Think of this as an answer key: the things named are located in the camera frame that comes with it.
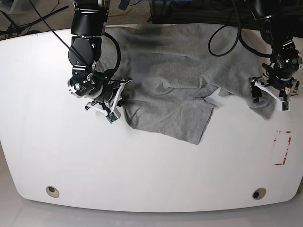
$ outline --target circular hole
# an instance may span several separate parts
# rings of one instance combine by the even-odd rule
[[[254,200],[260,200],[262,199],[266,194],[266,189],[265,188],[259,188],[255,190],[255,192],[252,194],[252,198]]]
[[[53,198],[58,198],[60,195],[59,191],[52,186],[46,187],[46,193]]]

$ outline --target floor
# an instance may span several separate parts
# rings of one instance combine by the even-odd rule
[[[121,0],[111,0],[110,2],[110,14],[116,14],[120,12],[118,5]],[[131,0],[131,4],[135,4],[137,0]],[[39,13],[44,16],[50,13],[52,10],[57,10],[68,5],[69,8],[49,17],[46,21],[54,30],[67,29],[71,27],[71,22],[73,18],[73,2],[71,0],[39,0],[36,4],[36,8]],[[39,19],[34,11],[26,14],[11,14],[9,15],[11,19],[19,26],[36,19]],[[140,24],[146,23],[150,17],[150,8],[148,1],[141,1],[135,6],[129,6],[127,10],[117,16],[109,17],[108,25],[118,25],[118,24]],[[0,30],[4,31],[8,28],[10,22],[0,13]],[[48,28],[40,22],[39,24],[30,28],[30,30],[38,30],[41,32],[48,31]]]

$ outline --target white table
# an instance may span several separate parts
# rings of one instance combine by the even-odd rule
[[[246,32],[261,40],[258,32]],[[58,35],[70,43],[69,30]],[[294,41],[303,52],[303,40]],[[259,50],[270,52],[263,46]],[[297,192],[302,94],[292,99],[291,112],[275,112],[265,121],[244,100],[217,91],[208,101],[219,108],[196,146],[133,130],[124,118],[110,125],[84,111],[87,100],[67,89],[68,50],[51,33],[1,41],[0,49],[0,140],[26,199],[99,210],[191,212],[284,202]],[[292,132],[287,160],[275,166],[285,156],[286,131]],[[276,137],[279,146],[273,148]],[[50,197],[47,186],[60,197]],[[258,188],[267,193],[254,200]]]

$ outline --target gray floor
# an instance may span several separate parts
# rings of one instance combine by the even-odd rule
[[[131,4],[136,3],[137,0],[131,0]],[[52,9],[57,5],[58,0],[39,0],[36,8],[39,13],[44,16],[52,11]],[[118,5],[120,0],[111,0],[110,2],[110,14],[115,14],[120,12]],[[60,4],[56,6],[56,9],[68,5],[69,8],[65,11],[62,11],[54,16],[49,17],[46,21],[54,30],[67,29],[71,27],[71,22],[73,18],[73,3],[71,0],[60,0]],[[32,22],[39,17],[34,11],[26,14],[11,14],[9,15],[11,19],[17,25],[23,25],[29,22]],[[119,25],[119,24],[141,24],[146,23],[150,17],[150,8],[148,1],[142,1],[135,6],[129,6],[127,10],[121,13],[118,16],[109,17],[107,24],[108,25]],[[6,30],[10,23],[6,18],[0,13],[0,30]],[[30,30],[38,30],[41,32],[48,31],[48,28],[40,22],[39,24],[30,28]]]

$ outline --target gray cloth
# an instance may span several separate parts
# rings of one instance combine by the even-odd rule
[[[167,27],[145,26],[107,28],[120,44],[122,58],[116,79],[132,78],[122,93],[128,124],[193,144],[201,136],[215,105],[204,100],[218,87],[244,98],[249,107],[270,118],[274,102],[269,95],[253,104],[249,77],[260,76],[257,57],[240,43],[225,57],[213,57],[207,49],[218,25],[188,24]],[[227,27],[213,39],[214,53],[223,53],[233,44],[237,29]],[[113,68],[115,46],[103,39],[101,70]]]

